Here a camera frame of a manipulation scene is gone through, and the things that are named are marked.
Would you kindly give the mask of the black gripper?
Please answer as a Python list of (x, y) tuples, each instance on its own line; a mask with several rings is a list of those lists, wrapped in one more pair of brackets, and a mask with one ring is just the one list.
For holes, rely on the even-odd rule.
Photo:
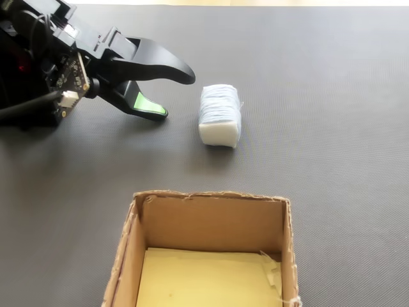
[(113, 27), (104, 36), (75, 16), (77, 7), (48, 1), (47, 16), (55, 27), (49, 54), (57, 70), (47, 79), (51, 88), (101, 93), (120, 111), (156, 122), (168, 111), (146, 98), (136, 81), (169, 79), (194, 84), (193, 70), (154, 40), (126, 37)]

